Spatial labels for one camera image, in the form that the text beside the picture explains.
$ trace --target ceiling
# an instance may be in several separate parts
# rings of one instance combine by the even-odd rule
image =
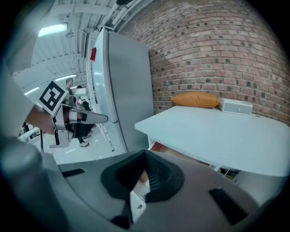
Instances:
[[[36,87],[44,86],[51,80],[72,74],[77,75],[74,80],[75,86],[86,86],[86,63],[82,53],[83,30],[91,32],[95,30],[91,44],[93,47],[98,35],[97,26],[101,25],[115,3],[116,0],[56,0],[50,17],[43,27],[67,23],[68,30],[37,39],[31,68],[13,73],[22,91],[28,92]],[[123,7],[118,6],[106,25],[110,25]],[[124,17],[119,26],[122,26],[139,10],[138,6],[134,7],[134,10]],[[65,35],[70,28],[74,36],[68,39]],[[65,80],[58,83],[65,86]]]

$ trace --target ceiling light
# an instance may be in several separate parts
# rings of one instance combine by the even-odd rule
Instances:
[[[55,79],[55,81],[58,82],[60,80],[67,79],[67,78],[70,78],[70,77],[76,77],[76,74],[73,74],[73,75],[70,75],[70,76],[67,76],[67,77],[61,77],[61,78]]]
[[[58,25],[53,25],[49,27],[44,27],[40,30],[38,37],[47,35],[47,34],[52,34],[52,33],[57,33],[57,32],[63,32],[68,30],[68,25],[67,24],[58,24]]]
[[[24,95],[30,94],[31,92],[33,92],[33,91],[35,91],[35,90],[38,90],[38,89],[39,89],[39,87],[36,87],[36,88],[34,88],[34,89],[32,89],[32,90],[26,92]]]

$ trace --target pipe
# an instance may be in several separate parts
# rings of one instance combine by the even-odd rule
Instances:
[[[122,19],[138,4],[143,0],[137,0],[120,18],[120,20],[116,23],[116,25],[114,26],[114,30],[116,29],[116,27],[118,26],[118,24],[122,21]]]
[[[121,11],[119,12],[119,14],[115,17],[115,19],[113,20],[113,25],[115,25],[119,19],[123,16],[123,14],[136,2],[137,0],[133,0],[131,2],[129,2],[127,5],[123,6],[123,8],[121,9]]]
[[[108,15],[103,19],[101,26],[105,26],[106,23],[110,20],[111,16],[113,15],[113,13],[116,11],[116,9],[119,7],[119,5],[117,5],[115,3],[115,5],[113,5],[112,9],[110,10],[110,12],[108,13]]]

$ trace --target person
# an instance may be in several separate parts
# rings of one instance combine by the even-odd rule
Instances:
[[[67,85],[67,88],[66,89],[68,90],[69,95],[73,96],[73,92],[71,90],[71,88],[73,87],[73,78],[72,77],[67,78],[65,80],[65,83]],[[76,100],[76,97],[74,97],[74,102],[76,103],[76,106],[77,106],[78,109],[84,110],[83,106]],[[89,137],[91,137],[90,134],[88,134],[85,137],[78,137],[77,138],[78,141],[79,141],[79,143],[80,143],[79,144],[80,147],[86,147],[86,146],[89,146],[90,145],[88,142],[84,141],[84,139],[87,139]]]

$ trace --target white box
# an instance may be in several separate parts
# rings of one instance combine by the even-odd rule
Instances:
[[[250,116],[252,114],[253,105],[246,101],[238,101],[226,98],[219,98],[220,104],[218,108],[222,112],[241,114]]]

